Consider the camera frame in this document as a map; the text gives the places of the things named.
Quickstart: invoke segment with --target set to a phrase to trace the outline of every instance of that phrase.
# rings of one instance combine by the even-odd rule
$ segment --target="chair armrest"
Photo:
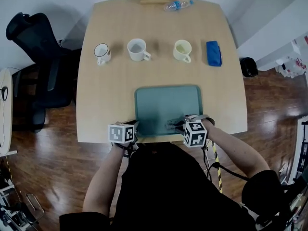
[[[60,58],[54,59],[51,63],[47,91],[53,90],[56,85],[59,65],[60,65]]]

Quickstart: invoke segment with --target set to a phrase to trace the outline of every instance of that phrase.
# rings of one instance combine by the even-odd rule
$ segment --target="blue cloth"
[[[206,42],[207,62],[210,66],[221,66],[221,54],[217,41]]]

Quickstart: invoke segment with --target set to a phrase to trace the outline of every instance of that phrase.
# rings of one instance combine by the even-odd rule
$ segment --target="white mug with black rim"
[[[106,62],[110,61],[111,53],[108,45],[99,44],[94,49],[94,55],[97,57],[97,65],[104,65]]]

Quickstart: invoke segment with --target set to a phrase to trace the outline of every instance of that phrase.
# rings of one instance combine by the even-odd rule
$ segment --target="black shirt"
[[[245,185],[242,201],[258,215],[281,197],[276,173],[262,171]],[[170,143],[149,144],[130,158],[113,223],[95,212],[60,216],[60,230],[255,230],[246,208],[221,194],[198,162]]]

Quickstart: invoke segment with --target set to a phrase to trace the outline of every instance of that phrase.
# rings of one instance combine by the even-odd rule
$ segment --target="person's arm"
[[[116,145],[112,147],[109,155],[91,180],[83,203],[83,212],[99,212],[109,217],[123,154],[122,148]]]
[[[223,149],[247,177],[270,169],[264,158],[250,145],[214,127],[208,120],[203,120],[203,124],[208,131],[208,138]]]

